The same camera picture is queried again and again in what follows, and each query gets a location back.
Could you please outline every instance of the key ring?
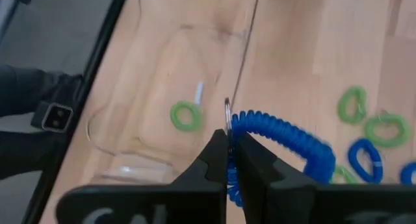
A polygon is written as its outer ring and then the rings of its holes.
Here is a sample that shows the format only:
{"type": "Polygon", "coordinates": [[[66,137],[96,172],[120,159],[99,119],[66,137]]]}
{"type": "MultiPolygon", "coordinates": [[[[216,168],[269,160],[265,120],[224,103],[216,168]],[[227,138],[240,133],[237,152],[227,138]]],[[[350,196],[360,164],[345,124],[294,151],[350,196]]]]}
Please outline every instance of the key ring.
{"type": "Polygon", "coordinates": [[[360,86],[353,86],[349,88],[343,96],[340,98],[338,102],[338,116],[339,119],[345,123],[356,124],[361,122],[365,116],[367,115],[365,111],[365,104],[366,104],[367,93],[365,92],[363,87],[360,86]],[[352,97],[357,98],[357,109],[353,116],[349,116],[346,113],[346,108],[348,105],[348,101],[352,97]]]}
{"type": "Polygon", "coordinates": [[[370,118],[364,125],[364,135],[376,146],[393,148],[406,143],[410,135],[409,123],[398,114],[384,113],[377,117],[370,118]],[[392,139],[384,139],[374,133],[378,124],[395,124],[398,128],[398,134],[392,139]]]}
{"type": "Polygon", "coordinates": [[[368,139],[360,138],[352,144],[351,148],[348,150],[348,161],[350,162],[352,169],[354,169],[358,176],[360,176],[365,182],[378,184],[382,181],[382,159],[377,149],[368,139]],[[360,149],[363,149],[370,156],[372,161],[372,175],[369,175],[358,162],[357,154],[360,149]]]}
{"type": "Polygon", "coordinates": [[[232,113],[231,113],[231,105],[229,103],[229,98],[227,97],[226,100],[224,101],[224,107],[225,107],[225,111],[226,111],[226,133],[227,133],[227,137],[228,137],[228,153],[232,153],[232,145],[233,145],[233,136],[232,136],[232,124],[231,124],[231,117],[232,117],[232,113]]]}
{"type": "Polygon", "coordinates": [[[355,178],[355,176],[346,167],[344,167],[344,166],[337,165],[335,167],[335,171],[333,172],[332,179],[331,179],[330,183],[333,183],[333,178],[336,175],[342,176],[343,179],[344,179],[344,181],[347,184],[357,183],[357,179],[355,178]]]}

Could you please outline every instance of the coiled keychain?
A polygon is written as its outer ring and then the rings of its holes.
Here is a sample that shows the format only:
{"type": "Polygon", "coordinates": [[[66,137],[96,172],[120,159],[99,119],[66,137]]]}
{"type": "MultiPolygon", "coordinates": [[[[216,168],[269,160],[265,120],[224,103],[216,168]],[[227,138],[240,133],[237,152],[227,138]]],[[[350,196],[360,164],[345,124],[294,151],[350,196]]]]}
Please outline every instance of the coiled keychain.
{"type": "Polygon", "coordinates": [[[331,147],[319,141],[311,134],[299,129],[282,119],[260,111],[249,110],[247,113],[232,115],[229,99],[226,99],[226,126],[230,140],[230,157],[228,162],[227,193],[231,201],[242,207],[237,168],[233,161],[233,142],[242,134],[254,133],[282,144],[307,160],[304,173],[317,182],[329,183],[335,170],[335,156],[331,147]]]}
{"type": "Polygon", "coordinates": [[[400,172],[400,182],[402,184],[412,185],[411,176],[416,171],[416,162],[405,165],[400,172]]]}
{"type": "Polygon", "coordinates": [[[365,89],[361,86],[353,86],[349,88],[341,97],[341,99],[338,102],[338,116],[339,119],[345,123],[349,124],[357,124],[361,122],[365,116],[367,115],[365,111],[365,105],[367,99],[367,93],[365,92],[365,89]],[[353,116],[349,116],[346,113],[347,105],[350,100],[350,98],[356,97],[357,98],[357,109],[353,116]]]}
{"type": "Polygon", "coordinates": [[[371,141],[366,138],[360,138],[355,141],[348,150],[348,161],[356,173],[365,181],[371,183],[380,183],[383,179],[383,164],[382,158],[377,149],[374,148],[371,141]],[[363,167],[359,164],[357,154],[360,149],[363,149],[369,154],[372,161],[372,175],[369,175],[363,167]]]}
{"type": "Polygon", "coordinates": [[[364,126],[365,136],[378,147],[394,148],[405,144],[409,140],[411,127],[405,118],[398,114],[384,113],[377,117],[370,118],[364,126]],[[374,133],[380,123],[392,123],[397,126],[398,134],[391,139],[384,139],[374,133]]]}

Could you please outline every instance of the gray floor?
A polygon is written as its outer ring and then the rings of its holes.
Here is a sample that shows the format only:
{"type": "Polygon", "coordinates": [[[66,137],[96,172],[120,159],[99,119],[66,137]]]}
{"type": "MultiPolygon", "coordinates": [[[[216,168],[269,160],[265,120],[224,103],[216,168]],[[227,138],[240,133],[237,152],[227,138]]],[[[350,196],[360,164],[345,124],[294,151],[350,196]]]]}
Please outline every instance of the gray floor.
{"type": "MultiPolygon", "coordinates": [[[[32,0],[20,5],[0,44],[0,63],[82,73],[110,3],[32,0]]],[[[0,131],[32,132],[30,116],[0,119],[0,131]]],[[[39,176],[34,172],[0,181],[1,223],[21,222],[39,176]]]]}

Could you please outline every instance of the blue spiral cord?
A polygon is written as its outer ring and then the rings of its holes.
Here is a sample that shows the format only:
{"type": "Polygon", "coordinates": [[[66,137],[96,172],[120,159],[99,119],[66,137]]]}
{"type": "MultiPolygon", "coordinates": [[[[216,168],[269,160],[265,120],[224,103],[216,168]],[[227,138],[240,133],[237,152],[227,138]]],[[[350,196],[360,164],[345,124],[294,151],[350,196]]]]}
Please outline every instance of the blue spiral cord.
{"type": "MultiPolygon", "coordinates": [[[[265,136],[306,159],[304,173],[312,179],[329,183],[332,178],[335,171],[335,156],[331,147],[298,127],[267,113],[260,111],[255,113],[253,110],[249,110],[247,114],[242,111],[240,116],[233,114],[231,126],[234,140],[246,132],[265,136]]],[[[242,207],[233,155],[229,157],[227,181],[230,185],[227,189],[229,199],[238,207],[242,207]]]]}

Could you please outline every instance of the blue coiled wrist keychain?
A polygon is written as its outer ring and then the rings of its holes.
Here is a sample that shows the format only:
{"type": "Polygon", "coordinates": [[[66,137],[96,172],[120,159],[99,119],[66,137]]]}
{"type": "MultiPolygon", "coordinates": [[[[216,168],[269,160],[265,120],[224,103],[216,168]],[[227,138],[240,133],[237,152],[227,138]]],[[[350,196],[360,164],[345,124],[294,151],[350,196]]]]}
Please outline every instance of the blue coiled wrist keychain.
{"type": "Polygon", "coordinates": [[[411,176],[416,171],[416,162],[405,165],[400,172],[400,181],[402,184],[412,185],[411,176]]]}
{"type": "Polygon", "coordinates": [[[365,182],[378,184],[382,181],[382,158],[370,140],[360,138],[355,141],[348,150],[348,161],[350,162],[352,169],[354,169],[365,182]],[[368,174],[358,162],[357,154],[360,149],[363,149],[370,156],[372,162],[372,175],[368,174]]]}
{"type": "MultiPolygon", "coordinates": [[[[231,145],[241,134],[254,133],[271,139],[287,147],[297,155],[307,160],[304,173],[317,182],[329,183],[335,170],[335,156],[331,147],[322,143],[313,135],[260,111],[249,110],[247,113],[232,115],[229,99],[226,99],[227,134],[231,145]]],[[[231,201],[242,207],[240,189],[237,179],[237,168],[233,161],[233,146],[231,146],[228,162],[227,181],[230,187],[227,193],[231,201]]]]}

